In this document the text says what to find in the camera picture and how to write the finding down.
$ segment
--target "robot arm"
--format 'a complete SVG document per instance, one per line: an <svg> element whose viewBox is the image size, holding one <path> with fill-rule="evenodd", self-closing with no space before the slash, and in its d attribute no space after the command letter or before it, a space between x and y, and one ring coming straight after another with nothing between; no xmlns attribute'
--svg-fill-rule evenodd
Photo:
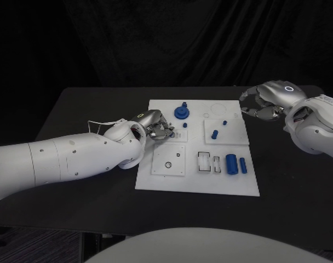
<svg viewBox="0 0 333 263"><path fill-rule="evenodd" d="M307 153L325 152L333 157L333 98L320 95L307 99L302 89L284 81L253 87L240 100L250 95L256 95L263 109L243 108L243 112L266 121L274 121L286 114L284 130L297 147Z"/></svg>
<svg viewBox="0 0 333 263"><path fill-rule="evenodd" d="M142 161L146 137L165 139L173 133L159 110L124 119L107 130L0 147L0 200L10 194L54 182L87 178L134 167Z"/></svg>

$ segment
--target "gray carpet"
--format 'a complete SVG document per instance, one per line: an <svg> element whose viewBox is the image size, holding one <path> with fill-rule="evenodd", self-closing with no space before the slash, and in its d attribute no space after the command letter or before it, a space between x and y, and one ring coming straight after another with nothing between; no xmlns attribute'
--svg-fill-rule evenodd
<svg viewBox="0 0 333 263"><path fill-rule="evenodd" d="M80 262L78 232L13 228L0 237L0 263Z"/></svg>

